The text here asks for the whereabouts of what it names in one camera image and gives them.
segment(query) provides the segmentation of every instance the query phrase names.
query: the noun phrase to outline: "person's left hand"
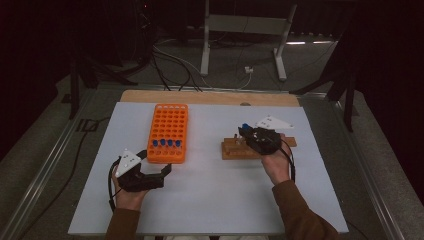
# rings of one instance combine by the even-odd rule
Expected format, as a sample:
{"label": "person's left hand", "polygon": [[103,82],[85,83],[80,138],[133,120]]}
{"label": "person's left hand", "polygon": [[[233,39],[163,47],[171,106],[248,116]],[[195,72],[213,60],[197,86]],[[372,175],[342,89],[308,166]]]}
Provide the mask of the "person's left hand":
{"label": "person's left hand", "polygon": [[123,208],[129,210],[140,211],[141,204],[143,203],[143,199],[146,196],[147,191],[140,192],[127,192],[124,189],[120,190],[118,179],[115,177],[117,167],[113,170],[112,180],[113,185],[115,186],[116,194],[116,208]]}

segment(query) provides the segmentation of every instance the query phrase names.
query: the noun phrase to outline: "white tabletop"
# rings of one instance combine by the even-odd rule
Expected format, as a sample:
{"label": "white tabletop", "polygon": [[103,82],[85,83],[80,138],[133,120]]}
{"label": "white tabletop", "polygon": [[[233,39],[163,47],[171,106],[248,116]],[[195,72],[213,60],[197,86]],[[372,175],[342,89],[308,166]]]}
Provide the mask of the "white tabletop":
{"label": "white tabletop", "polygon": [[[82,193],[69,234],[104,234],[112,211],[107,174],[125,148],[146,149],[155,104],[117,103]],[[272,115],[294,125],[296,185],[309,207],[337,231],[348,228],[301,107],[250,107],[189,104],[187,154],[174,164],[165,187],[151,190],[141,208],[137,232],[145,235],[233,235],[284,233],[272,183],[259,160],[222,160],[221,142],[243,123],[253,126]],[[163,165],[142,161],[142,172]]]}

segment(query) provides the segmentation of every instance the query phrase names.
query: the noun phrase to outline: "dark background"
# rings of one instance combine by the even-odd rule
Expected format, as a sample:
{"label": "dark background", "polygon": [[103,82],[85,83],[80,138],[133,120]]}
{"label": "dark background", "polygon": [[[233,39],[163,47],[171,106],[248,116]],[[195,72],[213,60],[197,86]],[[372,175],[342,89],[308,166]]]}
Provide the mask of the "dark background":
{"label": "dark background", "polygon": [[[127,4],[127,7],[122,5],[121,13],[131,11],[131,1],[121,2]],[[211,12],[234,10],[233,1],[216,2],[219,3],[211,6]],[[252,15],[254,1],[245,2],[245,8],[237,8],[238,14]],[[266,13],[267,9],[278,9],[276,1],[267,2],[271,8],[266,7],[266,2],[253,5],[256,14],[270,17],[282,14]],[[203,23],[202,1],[176,4],[176,1],[161,0],[155,4],[146,12],[152,14],[152,24],[181,40],[187,38],[187,25],[196,28]],[[326,71],[340,64],[353,69],[350,73],[356,77],[356,89],[364,93],[423,201],[424,188],[420,184],[424,182],[424,164],[420,150],[424,135],[421,107],[424,3],[362,0],[358,1],[355,12],[353,9],[352,1],[300,2],[292,32],[340,39]],[[100,0],[0,2],[1,159],[56,97],[55,83],[69,74],[69,40],[102,62],[119,64],[131,55],[124,46],[135,41],[134,32],[127,29],[119,32],[110,21],[116,12],[109,10]],[[118,26],[125,26],[126,21],[132,20],[124,18]]]}

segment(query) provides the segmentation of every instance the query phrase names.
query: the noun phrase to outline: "gray carpet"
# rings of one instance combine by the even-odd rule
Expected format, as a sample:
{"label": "gray carpet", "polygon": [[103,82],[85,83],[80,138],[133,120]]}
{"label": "gray carpet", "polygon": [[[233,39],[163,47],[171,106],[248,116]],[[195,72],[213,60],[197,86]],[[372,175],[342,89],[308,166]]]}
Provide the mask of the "gray carpet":
{"label": "gray carpet", "polygon": [[[204,80],[194,68],[189,66],[189,69],[196,84],[203,90],[286,92],[317,80],[332,49],[336,46],[332,43],[313,44],[311,39],[308,41],[309,43],[304,45],[288,45],[285,48],[283,59],[289,75],[285,82],[278,80],[273,63],[271,49],[278,44],[278,39],[274,38],[265,38],[261,43],[249,47],[213,49],[209,76]],[[190,40],[185,44],[170,40],[156,46],[167,54],[191,62],[199,69],[202,52],[200,40]],[[181,84],[187,79],[185,70],[175,63],[158,58],[157,64],[164,76],[172,81]],[[244,66],[251,66],[254,69],[248,85],[246,83],[249,76],[243,72]],[[158,90],[163,88],[156,70],[151,65],[129,79],[139,83],[137,87],[132,88]],[[173,89],[179,87],[179,84],[171,82],[168,84],[176,86]],[[322,86],[314,92],[326,92],[328,87],[329,85]],[[58,89],[60,92],[58,98],[51,103],[0,163],[0,182],[2,183],[0,226],[2,227],[6,226],[27,186],[48,158],[66,124],[69,124],[67,116],[70,106],[60,103],[64,94],[69,92],[69,79],[61,81]],[[111,116],[115,103],[119,101],[125,89],[130,87],[104,80],[97,90],[85,91],[86,94],[93,94],[90,95],[87,105],[75,120],[76,123],[80,119],[103,119]],[[183,89],[194,90],[190,84]],[[347,135],[335,117],[337,113],[334,112],[332,103],[313,96],[301,97],[300,103],[310,119],[342,211],[349,222],[350,232],[342,234],[341,238],[388,239],[358,168],[356,155],[352,148],[345,144]],[[368,164],[381,195],[390,208],[394,220],[399,224],[405,239],[423,239],[423,207],[360,93],[356,94],[355,107],[357,114],[353,117],[355,130],[353,137],[359,140],[360,150],[369,160]],[[70,236],[67,230],[106,128],[107,121],[104,121],[99,124],[97,131],[86,135],[78,156],[75,175],[63,194],[31,227],[24,239],[102,239],[102,237]],[[83,132],[73,132],[29,215],[28,223],[42,212],[66,181],[83,136]]]}

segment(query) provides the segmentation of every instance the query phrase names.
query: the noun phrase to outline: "wooden block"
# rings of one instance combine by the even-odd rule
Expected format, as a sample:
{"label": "wooden block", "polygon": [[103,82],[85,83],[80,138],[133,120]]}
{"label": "wooden block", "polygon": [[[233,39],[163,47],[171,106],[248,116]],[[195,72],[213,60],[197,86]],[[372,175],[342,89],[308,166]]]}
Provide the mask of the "wooden block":
{"label": "wooden block", "polygon": [[[286,137],[286,142],[290,147],[297,146],[294,137]],[[247,146],[243,138],[224,138],[221,142],[221,152],[222,160],[260,159],[259,153]]]}

